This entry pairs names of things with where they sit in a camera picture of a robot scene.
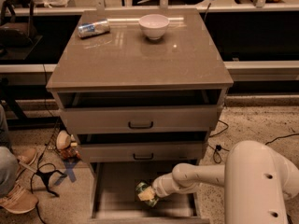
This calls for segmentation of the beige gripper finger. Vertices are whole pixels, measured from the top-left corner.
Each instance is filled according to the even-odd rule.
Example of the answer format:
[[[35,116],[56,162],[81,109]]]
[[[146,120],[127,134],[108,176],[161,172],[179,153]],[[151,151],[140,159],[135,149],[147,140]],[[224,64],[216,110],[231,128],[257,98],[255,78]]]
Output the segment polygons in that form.
[[[143,187],[137,194],[140,201],[150,201],[155,198],[155,192],[152,187]]]

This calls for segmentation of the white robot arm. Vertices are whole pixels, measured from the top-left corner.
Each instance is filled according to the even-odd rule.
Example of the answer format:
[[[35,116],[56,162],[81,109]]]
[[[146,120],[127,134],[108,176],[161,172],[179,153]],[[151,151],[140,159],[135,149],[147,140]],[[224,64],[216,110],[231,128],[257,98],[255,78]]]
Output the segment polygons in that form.
[[[299,170],[273,148],[242,141],[223,165],[180,163],[135,192],[153,206],[174,193],[195,193],[201,183],[224,187],[225,224],[289,224],[285,202],[299,193]]]

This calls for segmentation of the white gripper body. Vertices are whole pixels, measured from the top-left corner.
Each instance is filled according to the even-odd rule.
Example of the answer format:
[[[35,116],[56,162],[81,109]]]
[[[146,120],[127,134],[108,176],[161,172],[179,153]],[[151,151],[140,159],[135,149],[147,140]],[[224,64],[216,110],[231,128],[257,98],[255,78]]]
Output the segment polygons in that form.
[[[160,198],[164,198],[173,193],[176,193],[178,190],[178,184],[173,179],[171,173],[157,177],[153,181],[152,187],[156,195]]]

